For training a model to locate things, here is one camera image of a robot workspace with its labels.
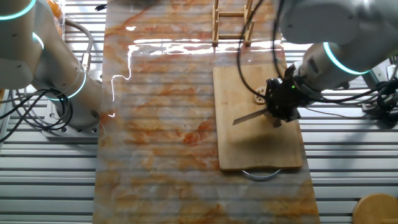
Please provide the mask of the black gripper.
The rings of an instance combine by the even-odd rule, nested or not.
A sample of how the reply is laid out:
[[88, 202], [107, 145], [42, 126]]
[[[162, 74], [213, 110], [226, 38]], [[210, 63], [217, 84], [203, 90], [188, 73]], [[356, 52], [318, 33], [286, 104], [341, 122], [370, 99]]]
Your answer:
[[311, 103], [308, 95], [299, 91], [292, 81], [282, 82], [278, 78], [266, 81], [267, 120], [294, 121], [301, 118], [298, 107]]

